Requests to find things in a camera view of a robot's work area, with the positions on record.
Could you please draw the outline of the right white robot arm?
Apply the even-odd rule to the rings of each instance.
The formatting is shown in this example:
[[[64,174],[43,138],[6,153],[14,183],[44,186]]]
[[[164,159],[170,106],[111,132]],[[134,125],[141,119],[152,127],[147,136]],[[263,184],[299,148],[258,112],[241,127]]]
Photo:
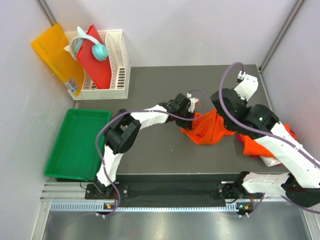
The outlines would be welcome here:
[[[237,197],[264,193],[280,195],[303,208],[319,204],[320,163],[290,135],[274,112],[262,104],[248,107],[247,99],[235,89],[220,89],[210,99],[227,130],[248,136],[288,170],[281,174],[241,172],[231,184]]]

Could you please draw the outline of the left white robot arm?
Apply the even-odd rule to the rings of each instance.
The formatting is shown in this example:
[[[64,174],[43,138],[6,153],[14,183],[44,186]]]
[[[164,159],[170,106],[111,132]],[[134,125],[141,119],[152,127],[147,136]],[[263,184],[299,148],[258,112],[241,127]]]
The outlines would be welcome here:
[[[97,142],[101,135],[104,137],[104,152],[97,147],[101,160],[100,169],[93,180],[97,194],[105,199],[113,194],[112,184],[116,180],[121,158],[133,146],[140,130],[169,122],[175,122],[178,127],[191,130],[198,102],[199,99],[192,97],[191,93],[180,93],[174,100],[144,110],[119,110],[96,137]]]

